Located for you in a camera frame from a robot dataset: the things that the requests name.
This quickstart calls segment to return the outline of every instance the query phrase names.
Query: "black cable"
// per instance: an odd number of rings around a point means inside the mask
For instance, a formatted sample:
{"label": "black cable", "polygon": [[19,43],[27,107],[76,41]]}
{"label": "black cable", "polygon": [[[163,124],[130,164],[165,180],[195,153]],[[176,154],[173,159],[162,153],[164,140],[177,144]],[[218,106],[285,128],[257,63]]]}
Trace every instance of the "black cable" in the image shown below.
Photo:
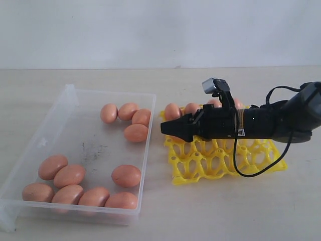
{"label": "black cable", "polygon": [[271,98],[271,95],[272,95],[273,91],[274,91],[275,89],[280,89],[280,88],[292,90],[292,91],[294,91],[294,92],[300,92],[300,91],[301,91],[301,89],[292,88],[292,87],[289,87],[289,86],[286,86],[286,85],[281,85],[281,86],[274,87],[274,88],[271,89],[271,90],[268,92],[268,94],[266,95],[266,100],[265,100],[265,102],[266,102],[267,107],[270,107],[270,98]]}
{"label": "black cable", "polygon": [[[271,89],[269,91],[269,93],[267,94],[267,96],[266,96],[266,105],[267,105],[268,108],[270,107],[270,98],[272,96],[273,91],[275,89],[279,89],[279,88],[292,90],[294,92],[300,92],[301,91],[301,89],[292,88],[292,87],[289,87],[289,86],[277,86],[277,87]],[[279,163],[283,159],[283,157],[286,155],[286,153],[289,150],[290,145],[292,143],[294,130],[291,131],[291,133],[289,135],[288,142],[286,144],[286,147],[285,147],[283,153],[280,155],[280,157],[277,160],[275,160],[270,165],[268,165],[265,168],[263,168],[261,171],[258,171],[258,172],[253,173],[253,174],[244,174],[238,169],[237,164],[236,164],[236,147],[237,147],[237,141],[238,141],[238,132],[239,132],[239,126],[240,126],[240,119],[239,119],[239,114],[238,114],[238,111],[237,111],[236,107],[232,106],[232,109],[233,109],[234,114],[236,115],[236,130],[235,130],[234,147],[233,147],[233,165],[234,165],[234,168],[235,168],[236,172],[239,175],[243,176],[243,177],[256,177],[256,176],[262,174],[263,172],[267,171],[271,167],[275,166],[277,163]]]}
{"label": "black cable", "polygon": [[292,142],[292,138],[293,138],[293,133],[294,131],[292,131],[290,133],[290,136],[289,136],[289,140],[287,142],[287,145],[282,153],[282,155],[277,159],[275,160],[274,162],[272,162],[270,165],[268,165],[267,167],[263,168],[261,171],[259,172],[256,172],[254,174],[244,174],[242,173],[238,167],[237,167],[237,164],[236,164],[236,147],[237,147],[237,140],[238,140],[238,132],[239,132],[239,125],[240,125],[240,120],[239,120],[239,115],[238,115],[238,111],[236,109],[236,107],[232,107],[232,109],[234,110],[234,113],[236,114],[236,132],[235,132],[235,139],[234,139],[234,148],[233,148],[233,165],[234,165],[234,168],[236,170],[236,172],[238,174],[240,174],[241,176],[243,177],[256,177],[260,174],[262,174],[263,172],[267,171],[268,169],[270,169],[271,167],[275,166],[277,163],[279,163],[283,157],[286,155],[287,151],[289,150],[290,148],[290,145],[291,145],[291,142]]}

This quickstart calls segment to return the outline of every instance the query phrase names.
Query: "brown egg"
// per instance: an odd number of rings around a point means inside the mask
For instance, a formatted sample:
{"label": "brown egg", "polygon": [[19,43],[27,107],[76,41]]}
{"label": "brown egg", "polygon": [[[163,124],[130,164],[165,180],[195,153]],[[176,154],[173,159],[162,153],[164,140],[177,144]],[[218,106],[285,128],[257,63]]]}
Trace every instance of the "brown egg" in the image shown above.
{"label": "brown egg", "polygon": [[213,104],[214,107],[222,107],[222,103],[217,99],[210,99],[207,104]]}
{"label": "brown egg", "polygon": [[196,104],[196,103],[188,103],[186,106],[185,106],[185,109],[184,109],[184,114],[195,114],[196,111],[198,109],[200,109],[201,107]]}
{"label": "brown egg", "polygon": [[67,157],[62,154],[52,155],[40,164],[38,175],[43,180],[53,180],[57,172],[67,165]]}
{"label": "brown egg", "polygon": [[243,109],[244,108],[244,105],[240,102],[239,99],[237,99],[237,98],[233,98],[233,99],[234,99],[235,107],[237,109]]}
{"label": "brown egg", "polygon": [[133,115],[138,111],[139,106],[136,103],[126,103],[118,111],[118,117],[122,121],[129,121]]}
{"label": "brown egg", "polygon": [[149,125],[151,112],[149,109],[139,109],[131,119],[132,124],[143,124],[144,126]]}
{"label": "brown egg", "polygon": [[[79,199],[84,194],[84,189],[76,184],[68,185],[60,189],[52,199],[52,203],[74,204],[77,205]],[[58,209],[58,213],[66,213],[68,210]]]}
{"label": "brown egg", "polygon": [[131,124],[124,130],[124,136],[130,142],[146,141],[147,135],[148,127],[143,124]]}
{"label": "brown egg", "polygon": [[175,137],[175,136],[170,136],[170,138],[176,142],[176,143],[183,143],[185,142],[183,139],[179,138],[179,137]]}
{"label": "brown egg", "polygon": [[78,205],[103,207],[109,198],[109,190],[105,187],[94,187],[82,195]]}
{"label": "brown egg", "polygon": [[138,198],[130,192],[119,192],[108,198],[105,207],[136,209]]}
{"label": "brown egg", "polygon": [[71,184],[81,183],[86,174],[86,169],[79,164],[71,164],[62,168],[54,178],[54,185],[63,188]]}
{"label": "brown egg", "polygon": [[31,183],[22,191],[22,199],[24,201],[51,202],[54,195],[54,189],[41,182]]}
{"label": "brown egg", "polygon": [[118,117],[118,108],[115,104],[106,104],[100,111],[100,118],[106,124],[113,123]]}
{"label": "brown egg", "polygon": [[180,118],[182,116],[182,111],[177,104],[170,103],[165,107],[164,114],[165,119],[171,121]]}
{"label": "brown egg", "polygon": [[133,165],[120,165],[116,167],[111,178],[121,187],[134,187],[140,183],[141,171]]}

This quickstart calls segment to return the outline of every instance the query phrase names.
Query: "plastic box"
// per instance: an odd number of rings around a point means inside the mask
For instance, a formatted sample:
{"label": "plastic box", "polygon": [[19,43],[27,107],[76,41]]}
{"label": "plastic box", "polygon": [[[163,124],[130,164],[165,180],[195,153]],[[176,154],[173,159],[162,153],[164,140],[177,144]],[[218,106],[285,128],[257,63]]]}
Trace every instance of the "plastic box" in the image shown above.
{"label": "plastic box", "polygon": [[[18,216],[125,225],[138,220],[155,101],[154,94],[80,90],[66,85],[0,190],[0,227],[14,231]],[[146,142],[130,143],[124,138],[123,130],[130,122],[117,119],[107,125],[101,121],[100,110],[109,102],[118,108],[135,102],[151,110]],[[69,163],[84,165],[86,176],[81,186],[85,191],[98,185],[108,188],[111,194],[130,191],[138,196],[137,209],[23,201],[21,193],[27,184],[42,181],[52,185],[52,181],[38,177],[38,167],[56,153],[66,155]],[[113,183],[111,173],[121,164],[132,164],[141,170],[139,186],[125,189]],[[61,214],[55,212],[57,209],[68,211]]]}

